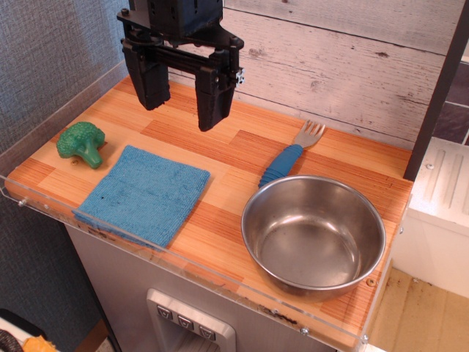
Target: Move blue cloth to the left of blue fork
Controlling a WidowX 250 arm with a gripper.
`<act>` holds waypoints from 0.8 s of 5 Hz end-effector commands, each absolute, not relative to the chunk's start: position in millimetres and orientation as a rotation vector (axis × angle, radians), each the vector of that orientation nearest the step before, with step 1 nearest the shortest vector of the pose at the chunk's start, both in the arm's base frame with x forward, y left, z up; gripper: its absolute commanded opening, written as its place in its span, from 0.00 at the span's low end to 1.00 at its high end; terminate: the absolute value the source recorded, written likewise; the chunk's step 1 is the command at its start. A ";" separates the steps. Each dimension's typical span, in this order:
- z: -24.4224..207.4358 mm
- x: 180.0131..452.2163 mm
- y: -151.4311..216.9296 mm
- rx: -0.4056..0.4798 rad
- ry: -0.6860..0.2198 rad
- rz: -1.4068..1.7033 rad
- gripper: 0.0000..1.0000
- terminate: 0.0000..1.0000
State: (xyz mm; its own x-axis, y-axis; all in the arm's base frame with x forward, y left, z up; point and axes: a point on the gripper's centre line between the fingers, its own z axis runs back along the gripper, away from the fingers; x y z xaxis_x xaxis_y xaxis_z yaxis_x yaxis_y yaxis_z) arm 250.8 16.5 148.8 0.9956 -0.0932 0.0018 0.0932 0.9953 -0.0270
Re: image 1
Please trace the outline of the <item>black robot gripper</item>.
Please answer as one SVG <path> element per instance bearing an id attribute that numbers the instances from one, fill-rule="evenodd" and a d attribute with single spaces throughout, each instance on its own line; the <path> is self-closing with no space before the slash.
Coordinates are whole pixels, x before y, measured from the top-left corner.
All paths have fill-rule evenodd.
<path id="1" fill-rule="evenodd" d="M 244 42 L 221 26 L 222 1 L 146 1 L 117 18 L 125 27 L 128 72 L 146 110 L 170 99 L 169 66 L 195 74 L 201 131 L 229 116 L 234 87 L 245 81 L 239 66 Z"/>

